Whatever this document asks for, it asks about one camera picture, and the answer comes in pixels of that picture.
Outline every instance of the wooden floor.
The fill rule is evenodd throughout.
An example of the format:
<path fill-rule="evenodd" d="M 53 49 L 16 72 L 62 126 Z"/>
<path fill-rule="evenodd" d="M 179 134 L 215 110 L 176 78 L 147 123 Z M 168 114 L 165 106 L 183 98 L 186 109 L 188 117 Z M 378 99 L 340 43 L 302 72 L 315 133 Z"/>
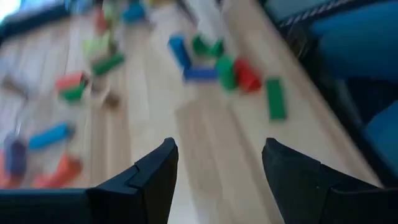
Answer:
<path fill-rule="evenodd" d="M 238 8 L 226 14 L 233 35 L 240 29 L 234 10 Z M 180 152 L 169 223 L 283 223 L 262 168 L 267 137 L 377 184 L 324 102 L 312 96 L 313 86 L 301 85 L 308 82 L 305 78 L 289 76 L 302 71 L 285 47 L 281 53 L 274 52 L 281 45 L 274 31 L 255 32 L 247 40 L 236 37 L 239 43 L 246 41 L 240 45 L 245 55 L 251 52 L 266 61 L 254 62 L 264 76 L 282 75 L 289 119 L 276 124 L 268 120 L 263 91 L 228 95 L 218 83 L 183 83 L 167 49 L 169 35 L 178 31 L 188 37 L 195 32 L 185 18 L 167 13 L 151 26 L 143 22 L 118 31 L 126 61 L 105 79 L 121 95 L 121 107 L 117 111 L 89 105 L 67 109 L 71 111 L 67 114 L 78 115 L 77 133 L 67 148 L 84 162 L 74 187 L 96 185 L 118 174 L 169 136 Z M 94 33 L 90 16 L 75 17 L 10 40 L 2 46 L 0 58 L 23 71 L 43 95 L 48 94 L 56 78 L 66 72 L 90 71 L 81 43 Z M 275 45 L 256 45 L 262 39 Z M 280 59 L 281 54 L 288 56 Z"/>

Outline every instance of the purple block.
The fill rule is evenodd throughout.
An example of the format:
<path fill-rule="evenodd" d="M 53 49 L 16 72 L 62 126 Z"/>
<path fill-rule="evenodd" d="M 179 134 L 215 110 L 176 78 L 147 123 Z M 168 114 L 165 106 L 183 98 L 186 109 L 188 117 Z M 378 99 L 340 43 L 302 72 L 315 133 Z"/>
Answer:
<path fill-rule="evenodd" d="M 11 176 L 22 177 L 26 172 L 26 144 L 14 135 L 4 140 L 4 170 Z"/>
<path fill-rule="evenodd" d="M 184 70 L 186 81 L 207 82 L 217 80 L 218 73 L 214 68 L 189 68 Z"/>

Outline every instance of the blue block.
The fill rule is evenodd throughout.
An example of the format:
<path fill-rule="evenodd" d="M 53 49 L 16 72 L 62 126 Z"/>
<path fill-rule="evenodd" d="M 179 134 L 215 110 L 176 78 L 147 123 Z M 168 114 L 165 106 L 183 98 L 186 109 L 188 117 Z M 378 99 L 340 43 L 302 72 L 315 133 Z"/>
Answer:
<path fill-rule="evenodd" d="M 29 140 L 30 149 L 42 149 L 58 141 L 68 139 L 74 133 L 74 128 L 67 122 L 62 122 L 43 133 L 32 136 Z"/>
<path fill-rule="evenodd" d="M 123 21 L 127 23 L 136 22 L 145 18 L 145 9 L 139 2 L 132 3 L 129 9 L 124 11 L 122 18 Z"/>
<path fill-rule="evenodd" d="M 184 70 L 183 75 L 186 81 L 205 82 L 218 78 L 218 73 L 214 68 L 189 68 Z"/>
<path fill-rule="evenodd" d="M 185 49 L 183 36 L 172 35 L 169 40 L 169 46 L 172 49 L 174 57 L 178 60 L 178 63 L 184 69 L 188 69 L 192 66 L 189 54 L 188 54 L 187 50 Z"/>
<path fill-rule="evenodd" d="M 23 177 L 26 172 L 26 145 L 15 135 L 4 140 L 4 170 L 13 177 Z"/>

